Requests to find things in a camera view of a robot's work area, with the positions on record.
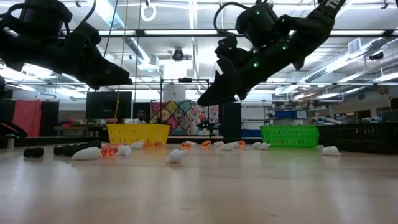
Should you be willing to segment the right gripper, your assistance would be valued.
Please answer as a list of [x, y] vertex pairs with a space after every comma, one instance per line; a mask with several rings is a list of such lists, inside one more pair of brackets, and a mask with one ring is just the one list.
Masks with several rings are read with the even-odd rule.
[[216, 62], [215, 79], [197, 100], [200, 106], [243, 101], [253, 87], [286, 66], [303, 66], [303, 50], [288, 40], [274, 42], [256, 53], [238, 51], [234, 56]]

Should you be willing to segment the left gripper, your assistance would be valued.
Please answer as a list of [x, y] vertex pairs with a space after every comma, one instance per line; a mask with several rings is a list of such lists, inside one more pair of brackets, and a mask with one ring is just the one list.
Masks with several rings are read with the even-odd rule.
[[100, 34], [82, 22], [66, 39], [40, 40], [1, 31], [1, 59], [20, 72], [26, 63], [75, 76], [90, 88], [130, 85], [128, 71], [102, 57], [96, 45]]

